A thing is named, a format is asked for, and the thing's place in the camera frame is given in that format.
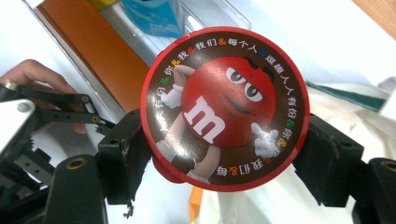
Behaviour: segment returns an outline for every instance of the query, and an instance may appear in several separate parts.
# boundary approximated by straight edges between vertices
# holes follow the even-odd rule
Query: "white gloves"
[[[179,87],[174,84],[173,89],[167,94],[164,92],[161,94],[161,101],[165,103],[170,108],[175,108],[181,105],[181,93],[183,92],[183,87]]]
[[[166,158],[167,161],[172,162],[172,160],[176,156],[176,152],[169,147],[169,145],[165,142],[165,140],[159,141],[157,144],[157,148],[161,151],[163,156]]]
[[[279,148],[276,145],[276,138],[278,136],[277,130],[272,130],[267,133],[263,131],[257,123],[252,123],[251,131],[257,135],[253,143],[256,156],[272,158],[278,155]]]

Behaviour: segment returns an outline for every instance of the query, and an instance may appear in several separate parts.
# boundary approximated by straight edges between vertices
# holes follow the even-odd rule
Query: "clear plastic container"
[[[251,29],[250,21],[227,0],[179,0],[184,20],[184,34],[213,26],[232,26]],[[101,12],[105,20],[148,65],[169,46],[174,38],[147,35],[125,15],[121,3]]]

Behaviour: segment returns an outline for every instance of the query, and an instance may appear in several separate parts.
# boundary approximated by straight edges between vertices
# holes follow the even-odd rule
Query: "finger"
[[[30,100],[39,108],[46,109],[46,110],[55,109],[55,105],[53,105],[47,101],[36,99],[36,98],[31,98]]]
[[[52,87],[40,84],[36,81],[32,81],[31,83],[25,84],[24,86],[29,87],[30,89],[38,90],[38,91],[48,91],[48,92],[62,94],[60,91],[57,91],[57,90],[53,89]]]
[[[7,79],[12,79],[16,83],[22,85],[38,81],[47,83],[53,89],[61,93],[76,93],[76,91],[66,82],[64,77],[35,60],[23,61],[8,71],[0,80],[5,82]]]
[[[73,130],[76,133],[85,133],[85,124],[83,124],[83,123],[74,123],[73,124]]]
[[[264,138],[264,132],[256,122],[251,124],[251,131],[253,131],[259,138]]]
[[[270,135],[271,135],[272,138],[276,139],[277,136],[279,135],[279,132],[278,132],[276,129],[273,129],[273,130],[270,132]]]

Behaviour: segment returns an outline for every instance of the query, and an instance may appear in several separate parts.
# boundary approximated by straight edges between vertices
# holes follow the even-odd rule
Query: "red plastic lid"
[[[289,56],[233,27],[205,28],[165,49],[141,102],[157,169],[216,191],[255,188],[279,175],[309,124],[306,87]]]

